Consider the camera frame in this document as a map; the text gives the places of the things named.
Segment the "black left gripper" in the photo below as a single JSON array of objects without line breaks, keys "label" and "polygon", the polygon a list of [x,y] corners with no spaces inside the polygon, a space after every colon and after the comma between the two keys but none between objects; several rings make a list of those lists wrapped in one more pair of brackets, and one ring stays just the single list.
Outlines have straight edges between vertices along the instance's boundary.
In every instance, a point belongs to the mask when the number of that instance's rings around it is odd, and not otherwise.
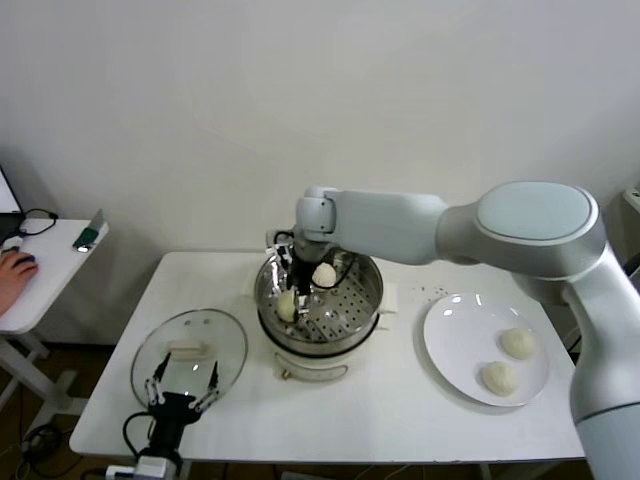
[{"label": "black left gripper", "polygon": [[196,423],[201,413],[207,410],[219,395],[218,362],[215,361],[204,395],[196,399],[193,395],[180,393],[162,393],[161,382],[171,359],[168,352],[157,365],[152,376],[144,383],[149,413],[154,419],[150,437],[153,448],[178,448],[185,428]]}]

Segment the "person's bare hand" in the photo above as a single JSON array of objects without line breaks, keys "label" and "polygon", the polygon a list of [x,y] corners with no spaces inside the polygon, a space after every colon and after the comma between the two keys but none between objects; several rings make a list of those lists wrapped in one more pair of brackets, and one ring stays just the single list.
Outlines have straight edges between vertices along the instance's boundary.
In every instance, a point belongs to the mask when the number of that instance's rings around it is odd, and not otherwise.
[{"label": "person's bare hand", "polygon": [[29,253],[8,251],[1,254],[0,315],[3,316],[18,300],[39,266]]}]

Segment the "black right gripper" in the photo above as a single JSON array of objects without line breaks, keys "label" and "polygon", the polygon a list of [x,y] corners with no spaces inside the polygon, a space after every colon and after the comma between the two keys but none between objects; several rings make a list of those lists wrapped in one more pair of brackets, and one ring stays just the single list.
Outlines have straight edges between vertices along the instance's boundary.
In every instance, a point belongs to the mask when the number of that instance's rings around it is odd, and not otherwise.
[{"label": "black right gripper", "polygon": [[310,295],[314,264],[302,260],[295,251],[292,252],[291,287],[297,294],[297,315],[307,316],[310,312]]}]

